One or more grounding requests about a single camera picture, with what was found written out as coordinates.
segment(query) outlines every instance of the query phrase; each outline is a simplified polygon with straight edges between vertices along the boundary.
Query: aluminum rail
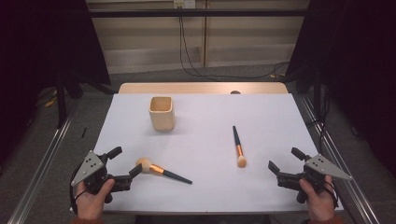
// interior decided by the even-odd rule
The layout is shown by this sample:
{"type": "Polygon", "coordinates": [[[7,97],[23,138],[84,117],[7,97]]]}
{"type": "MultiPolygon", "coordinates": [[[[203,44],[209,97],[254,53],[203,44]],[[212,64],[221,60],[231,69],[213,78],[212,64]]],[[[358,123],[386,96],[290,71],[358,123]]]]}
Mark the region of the aluminum rail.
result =
{"type": "Polygon", "coordinates": [[[23,193],[22,197],[18,201],[18,204],[14,209],[14,212],[12,213],[7,224],[22,224],[26,220],[29,211],[32,208],[32,205],[35,202],[35,198],[41,189],[45,176],[48,173],[50,165],[52,164],[52,161],[56,156],[56,152],[58,151],[59,146],[64,140],[64,136],[66,135],[67,130],[70,126],[72,117],[77,110],[78,103],[79,100],[73,103],[70,114],[66,118],[63,126],[55,132],[55,135],[53,136],[52,141],[47,148],[44,158],[41,160],[26,191],[23,193]]]}
{"type": "Polygon", "coordinates": [[[307,9],[90,9],[93,18],[128,17],[305,17],[323,16],[330,11],[307,9]]]}

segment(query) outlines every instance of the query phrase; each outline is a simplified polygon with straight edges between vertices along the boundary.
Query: makeup brush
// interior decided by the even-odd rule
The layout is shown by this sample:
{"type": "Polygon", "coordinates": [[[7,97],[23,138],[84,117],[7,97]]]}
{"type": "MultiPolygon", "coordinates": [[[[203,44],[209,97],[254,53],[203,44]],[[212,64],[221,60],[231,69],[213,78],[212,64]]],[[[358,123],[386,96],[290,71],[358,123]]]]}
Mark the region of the makeup brush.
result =
{"type": "Polygon", "coordinates": [[[239,141],[238,132],[235,126],[233,126],[233,138],[235,139],[236,150],[238,151],[238,167],[244,168],[247,166],[247,159],[244,157],[244,152],[242,151],[241,142],[239,141]]]}
{"type": "Polygon", "coordinates": [[[153,164],[149,158],[140,158],[139,160],[136,161],[136,165],[138,164],[142,164],[142,168],[143,168],[143,173],[149,173],[150,171],[153,173],[157,173],[159,175],[165,175],[168,176],[170,178],[176,179],[176,180],[180,180],[184,183],[187,184],[192,184],[192,181],[181,177],[180,175],[175,175],[172,172],[169,172],[167,170],[164,170],[161,166],[153,164]]]}

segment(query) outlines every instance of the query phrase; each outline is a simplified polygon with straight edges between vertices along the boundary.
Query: power outlet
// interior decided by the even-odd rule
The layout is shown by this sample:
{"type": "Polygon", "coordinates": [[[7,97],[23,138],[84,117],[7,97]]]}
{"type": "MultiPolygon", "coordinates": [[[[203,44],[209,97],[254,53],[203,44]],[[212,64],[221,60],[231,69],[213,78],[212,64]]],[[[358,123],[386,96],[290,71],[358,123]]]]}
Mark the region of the power outlet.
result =
{"type": "Polygon", "coordinates": [[[184,8],[184,0],[174,0],[174,8],[184,8]]]}
{"type": "Polygon", "coordinates": [[[184,0],[184,8],[195,8],[195,0],[184,0]]]}

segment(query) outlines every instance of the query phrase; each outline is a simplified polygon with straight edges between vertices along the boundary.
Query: wooden table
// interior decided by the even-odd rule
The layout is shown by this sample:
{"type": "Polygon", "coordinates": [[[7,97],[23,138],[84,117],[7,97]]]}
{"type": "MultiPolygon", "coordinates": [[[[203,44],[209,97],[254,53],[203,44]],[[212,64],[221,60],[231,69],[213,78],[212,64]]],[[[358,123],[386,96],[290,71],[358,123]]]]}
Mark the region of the wooden table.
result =
{"type": "Polygon", "coordinates": [[[212,93],[227,94],[288,93],[280,82],[162,82],[124,83],[119,93],[212,93]]]}

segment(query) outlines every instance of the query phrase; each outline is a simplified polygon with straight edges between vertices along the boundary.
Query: table surface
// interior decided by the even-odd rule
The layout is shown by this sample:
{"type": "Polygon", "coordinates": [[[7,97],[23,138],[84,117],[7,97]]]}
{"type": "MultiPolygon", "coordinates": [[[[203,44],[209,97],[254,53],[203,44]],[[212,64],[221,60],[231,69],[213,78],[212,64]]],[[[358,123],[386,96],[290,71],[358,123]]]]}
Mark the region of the table surface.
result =
{"type": "Polygon", "coordinates": [[[228,94],[288,93],[280,82],[155,82],[124,83],[119,93],[211,93],[228,94]]]}
{"type": "Polygon", "coordinates": [[[291,148],[317,154],[283,84],[187,84],[192,88],[185,83],[150,84],[122,85],[122,94],[113,98],[94,151],[102,154],[117,146],[123,148],[107,164],[113,175],[125,175],[136,160],[149,157],[193,183],[138,175],[130,191],[113,194],[113,202],[105,206],[107,212],[213,215],[306,211],[305,205],[295,200],[297,191],[278,187],[276,176],[267,168],[271,160],[282,172],[300,173],[304,164],[292,156],[291,148]],[[219,94],[230,91],[253,94],[219,94]],[[276,94],[256,94],[270,92],[276,94]],[[174,99],[177,123],[169,133],[154,131],[149,120],[149,100],[158,94],[174,99]],[[233,125],[247,158],[246,168],[236,164],[233,125]]]}

